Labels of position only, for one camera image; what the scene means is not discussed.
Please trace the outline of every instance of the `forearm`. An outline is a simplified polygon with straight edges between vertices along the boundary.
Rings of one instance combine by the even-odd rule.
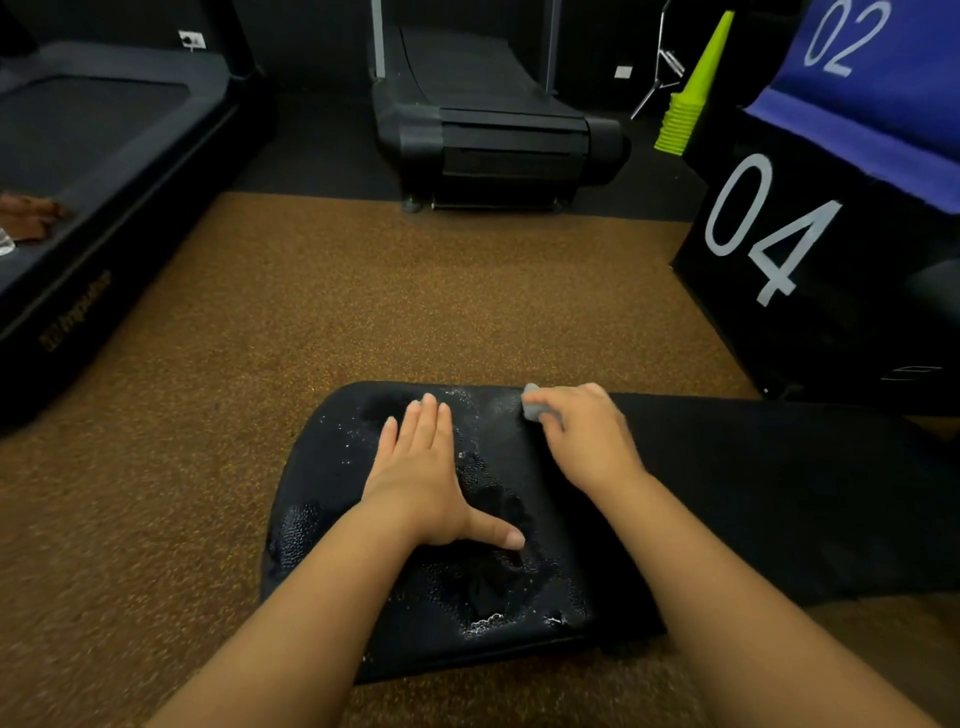
[[[595,502],[721,725],[934,725],[646,477]]]
[[[151,726],[336,725],[415,541],[389,504],[355,506]]]

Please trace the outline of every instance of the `black wall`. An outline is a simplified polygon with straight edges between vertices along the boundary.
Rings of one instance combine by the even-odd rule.
[[[215,39],[196,0],[0,0],[41,42],[71,38],[174,48],[177,30]],[[260,64],[283,89],[369,91],[369,0],[234,0]],[[383,0],[405,21],[510,40],[539,73],[543,0]],[[564,0],[557,91],[590,109],[629,109],[652,80],[662,0]],[[692,70],[724,0],[674,0],[667,44]],[[615,80],[632,65],[630,81]]]

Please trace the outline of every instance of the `brown glove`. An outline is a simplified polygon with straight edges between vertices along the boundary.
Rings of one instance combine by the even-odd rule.
[[[14,242],[46,240],[47,227],[70,215],[70,210],[53,200],[0,192],[0,228]]]

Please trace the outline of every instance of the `neon yellow training cone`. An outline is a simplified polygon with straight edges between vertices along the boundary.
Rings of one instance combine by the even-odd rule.
[[[732,23],[733,11],[724,12],[684,90],[670,95],[670,110],[663,116],[660,137],[654,149],[677,156],[684,153],[707,102],[710,87],[713,86],[713,77],[716,76],[717,66],[727,45]]]

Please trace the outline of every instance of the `person's right arm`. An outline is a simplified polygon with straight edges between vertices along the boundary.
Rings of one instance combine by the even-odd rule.
[[[523,399],[567,479],[610,522],[720,725],[919,728],[936,723],[727,548],[645,471],[596,384]]]

